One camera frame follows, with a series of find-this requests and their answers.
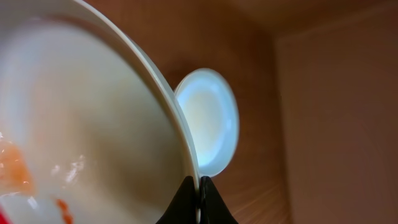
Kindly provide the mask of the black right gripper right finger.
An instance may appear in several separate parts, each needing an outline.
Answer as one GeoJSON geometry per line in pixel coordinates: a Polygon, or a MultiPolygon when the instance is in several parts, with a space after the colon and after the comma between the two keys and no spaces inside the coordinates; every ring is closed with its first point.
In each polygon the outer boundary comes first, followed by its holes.
{"type": "Polygon", "coordinates": [[[200,181],[200,224],[238,224],[208,176],[200,181]]]}

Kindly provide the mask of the white plate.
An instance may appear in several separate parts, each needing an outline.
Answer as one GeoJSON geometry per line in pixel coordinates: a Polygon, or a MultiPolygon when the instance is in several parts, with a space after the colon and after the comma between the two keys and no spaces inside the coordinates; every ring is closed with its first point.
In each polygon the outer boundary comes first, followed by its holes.
{"type": "Polygon", "coordinates": [[[11,223],[155,223],[196,176],[172,91],[84,1],[1,2],[1,136],[30,175],[11,223]]]}
{"type": "Polygon", "coordinates": [[[214,177],[231,162],[239,140],[239,111],[231,87],[216,71],[200,68],[175,89],[193,139],[198,171],[214,177]]]}

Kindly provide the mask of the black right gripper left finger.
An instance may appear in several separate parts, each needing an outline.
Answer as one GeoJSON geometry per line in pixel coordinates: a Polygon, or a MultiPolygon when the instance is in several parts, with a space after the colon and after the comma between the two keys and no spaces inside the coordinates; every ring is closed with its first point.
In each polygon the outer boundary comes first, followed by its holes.
{"type": "Polygon", "coordinates": [[[192,176],[186,176],[156,224],[196,224],[197,194],[192,176]]]}

